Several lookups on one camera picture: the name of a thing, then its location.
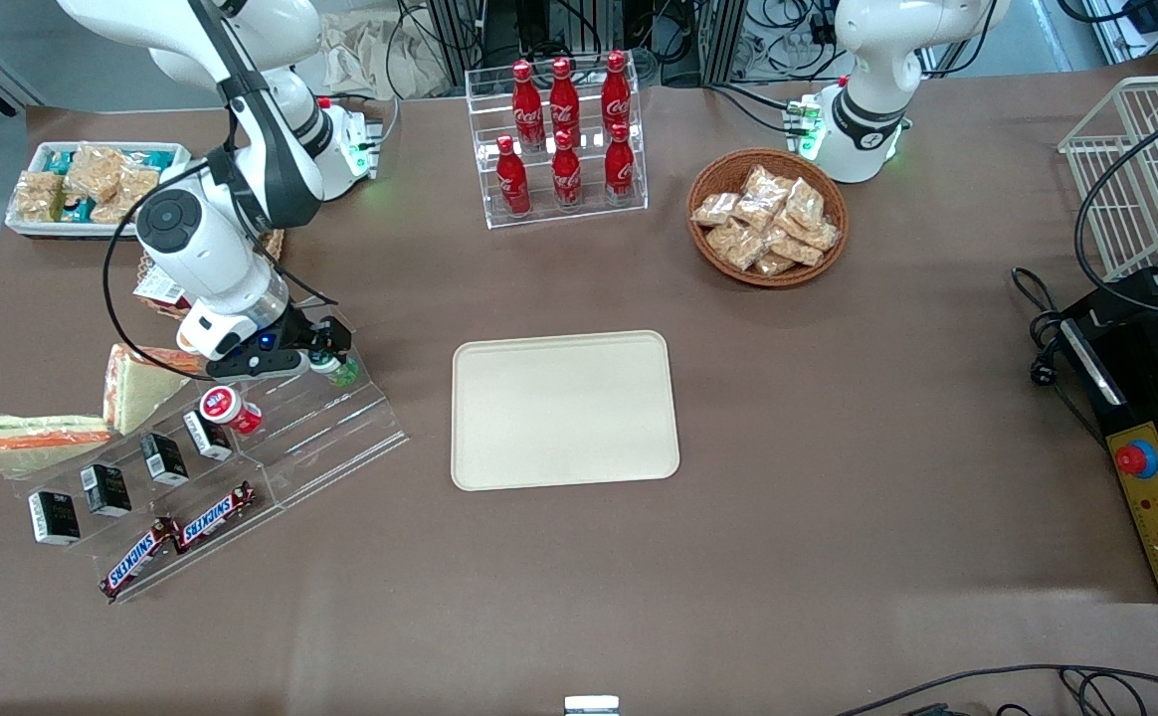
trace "small black box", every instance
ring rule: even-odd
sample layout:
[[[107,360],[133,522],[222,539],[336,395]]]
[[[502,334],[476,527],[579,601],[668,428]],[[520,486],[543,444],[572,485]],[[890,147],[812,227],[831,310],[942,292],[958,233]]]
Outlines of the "small black box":
[[[42,545],[72,545],[80,540],[80,521],[74,518],[71,495],[37,492],[30,495],[28,502],[35,541]]]
[[[229,459],[229,431],[225,430],[225,425],[205,421],[197,410],[185,412],[182,418],[189,438],[195,441],[195,448],[203,458],[221,462]]]
[[[80,470],[88,512],[94,516],[124,517],[132,509],[124,473],[118,467],[88,466]]]
[[[156,483],[177,487],[189,481],[185,461],[179,455],[177,440],[157,433],[141,438],[141,453],[146,456],[146,468]]]

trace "floor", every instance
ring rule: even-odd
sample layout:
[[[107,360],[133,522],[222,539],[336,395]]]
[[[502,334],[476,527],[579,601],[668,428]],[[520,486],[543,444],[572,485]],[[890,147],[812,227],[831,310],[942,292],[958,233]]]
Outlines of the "floor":
[[[339,12],[366,3],[314,5],[321,12]],[[47,0],[0,1],[0,59],[45,104],[88,110],[215,105],[213,95],[162,75],[144,50],[93,35]],[[962,74],[1069,72],[1104,60],[1092,30],[1065,17],[1053,0],[1012,0],[980,58]],[[321,86],[321,58],[307,59],[298,70],[315,89]],[[24,152],[21,118],[0,115],[0,226]]]

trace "wicker basket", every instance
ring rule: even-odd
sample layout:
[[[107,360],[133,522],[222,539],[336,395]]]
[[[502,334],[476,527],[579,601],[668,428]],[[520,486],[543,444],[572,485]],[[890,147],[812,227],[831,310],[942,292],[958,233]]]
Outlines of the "wicker basket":
[[[822,199],[826,200],[823,215],[828,217],[830,222],[837,226],[837,229],[840,229],[840,240],[837,244],[828,249],[828,253],[822,256],[822,262],[816,266],[799,266],[798,264],[798,266],[787,269],[774,277],[762,277],[756,271],[741,271],[718,256],[711,246],[708,244],[706,235],[703,234],[703,227],[689,220],[694,210],[701,207],[703,199],[706,199],[708,196],[723,191],[742,193],[743,182],[747,181],[747,173],[755,165],[764,165],[775,175],[789,178],[802,177],[811,187],[821,192]],[[687,209],[684,210],[684,217],[687,217],[687,224],[689,224],[689,235],[694,236],[694,244],[698,248],[698,253],[703,254],[703,258],[706,258],[712,266],[716,266],[726,277],[734,277],[736,280],[750,285],[764,286],[764,288],[787,288],[789,286],[805,283],[812,279],[812,277],[819,276],[822,271],[828,270],[831,263],[835,263],[835,260],[843,253],[844,244],[849,239],[849,212],[844,207],[844,197],[840,195],[835,182],[830,181],[822,173],[822,169],[814,167],[814,165],[807,162],[805,159],[797,158],[796,154],[789,153],[789,151],[765,149],[760,148],[760,146],[750,149],[731,151],[730,154],[717,159],[716,162],[711,162],[698,173],[697,178],[694,180],[694,185],[689,188],[689,203],[684,209]]]
[[[265,235],[265,250],[269,250],[270,256],[273,256],[274,262],[278,262],[279,257],[283,256],[283,229],[273,229]],[[146,277],[146,272],[155,264],[151,258],[151,254],[142,254],[141,262],[138,263],[138,283]],[[189,313],[188,308],[175,308],[173,306],[164,306],[162,304],[155,304],[144,295],[138,295],[139,302],[142,302],[147,307],[155,309],[157,313],[164,314],[169,319],[184,319],[185,313]]]

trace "yellow control panel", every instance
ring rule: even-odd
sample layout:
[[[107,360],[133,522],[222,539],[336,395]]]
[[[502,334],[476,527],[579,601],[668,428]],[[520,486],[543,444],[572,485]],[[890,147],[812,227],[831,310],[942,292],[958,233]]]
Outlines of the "yellow control panel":
[[[1108,436],[1105,443],[1158,584],[1158,431],[1149,422]]]

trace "clear acrylic stand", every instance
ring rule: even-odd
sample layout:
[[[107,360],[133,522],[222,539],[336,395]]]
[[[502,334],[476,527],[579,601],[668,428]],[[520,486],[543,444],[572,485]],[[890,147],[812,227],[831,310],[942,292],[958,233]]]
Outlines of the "clear acrylic stand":
[[[533,64],[534,85],[540,88],[543,100],[543,116],[550,116],[548,90],[552,87],[550,59]],[[470,70],[466,73],[466,100],[469,101],[469,125],[474,131],[474,159],[477,177],[483,188],[483,209],[488,228],[519,226],[536,221],[555,221],[576,217],[631,212],[648,207],[648,184],[646,183],[646,138],[642,126],[642,100],[637,81],[637,67],[628,54],[629,100],[628,143],[635,159],[632,175],[632,198],[624,207],[611,207],[606,203],[606,149],[610,139],[601,123],[601,86],[606,82],[604,54],[577,54],[571,59],[571,73],[579,94],[579,141],[576,154],[582,175],[582,204],[562,212],[552,195],[552,153],[556,145],[551,138],[551,119],[548,126],[548,147],[538,153],[521,153],[521,143],[515,141],[521,162],[526,165],[526,181],[530,187],[530,213],[514,218],[507,213],[504,195],[498,185],[496,163],[498,160],[497,137],[510,134],[516,140],[516,123],[512,118],[512,67],[489,67]]]
[[[336,313],[343,321],[335,309],[324,313]],[[312,319],[321,317],[309,314]],[[186,401],[188,389],[183,389],[141,430],[25,480],[10,481],[14,492],[23,498],[42,489],[71,495],[81,539],[66,549],[93,558],[101,582],[156,517],[171,517],[185,526],[244,481],[256,490],[250,506],[226,518],[188,554],[178,556],[171,541],[164,543],[119,593],[117,601],[129,601],[406,441],[388,399],[366,372],[361,355],[356,349],[349,355],[360,372],[346,387],[337,387],[314,371],[290,379],[235,383],[249,403],[261,408],[264,422],[252,434],[232,433],[234,452],[223,462],[203,458],[195,448],[182,416],[197,407],[198,396]],[[200,387],[206,389],[211,383]],[[151,480],[141,438],[152,432],[177,443],[191,481],[174,488]],[[127,516],[89,514],[80,470],[93,463],[124,472],[132,502]],[[101,590],[97,599],[105,599]]]

